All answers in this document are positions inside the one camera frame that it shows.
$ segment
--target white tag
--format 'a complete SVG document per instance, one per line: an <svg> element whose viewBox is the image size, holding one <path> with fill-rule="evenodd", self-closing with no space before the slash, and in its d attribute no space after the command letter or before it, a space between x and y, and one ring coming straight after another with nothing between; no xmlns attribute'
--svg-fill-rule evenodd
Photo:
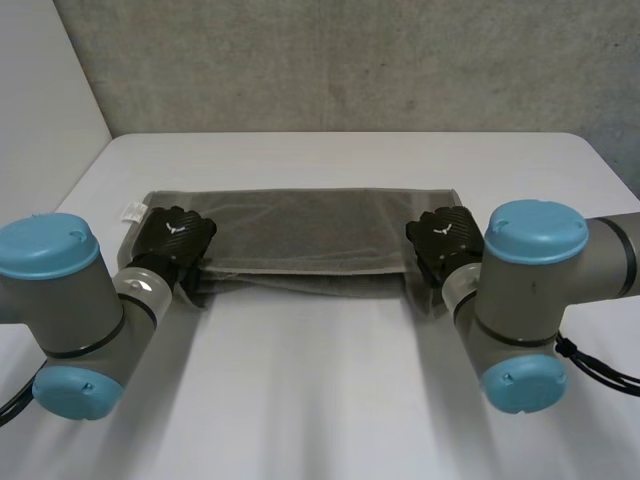
<svg viewBox="0 0 640 480"><path fill-rule="evenodd" d="M139 202L131 202L127 205L122 215L120 215L120 220L123 222L135 222L140 223L144 218L144 214L147 213L147 207L144 203Z"/></svg>

